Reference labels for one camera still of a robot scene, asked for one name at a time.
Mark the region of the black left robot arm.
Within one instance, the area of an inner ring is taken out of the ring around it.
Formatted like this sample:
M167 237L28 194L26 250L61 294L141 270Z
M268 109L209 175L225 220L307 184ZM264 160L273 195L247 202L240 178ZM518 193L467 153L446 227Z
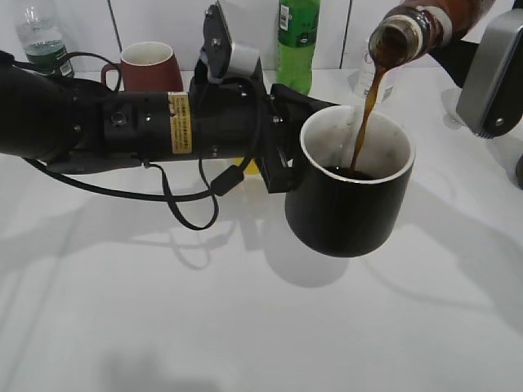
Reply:
M294 184L291 131L263 77L212 82L198 63L186 92L125 92L50 75L1 54L1 151L79 176L151 163L241 158L254 161L267 190Z

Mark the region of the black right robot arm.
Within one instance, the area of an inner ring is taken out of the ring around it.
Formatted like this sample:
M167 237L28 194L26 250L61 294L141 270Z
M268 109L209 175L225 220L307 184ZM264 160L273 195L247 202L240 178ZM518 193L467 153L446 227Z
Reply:
M453 39L448 45L434 47L428 54L448 74L457 87L463 87L480 44Z

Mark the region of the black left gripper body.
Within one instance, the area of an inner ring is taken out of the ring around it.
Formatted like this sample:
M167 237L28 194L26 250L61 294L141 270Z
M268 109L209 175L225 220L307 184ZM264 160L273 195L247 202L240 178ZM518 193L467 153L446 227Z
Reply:
M190 82L193 153L234 159L211 180L211 194L239 185L249 163L256 163L269 193L287 193L295 184L289 162L302 126L302 94L279 83L267 88L261 68L220 82L212 82L210 70L199 60Z

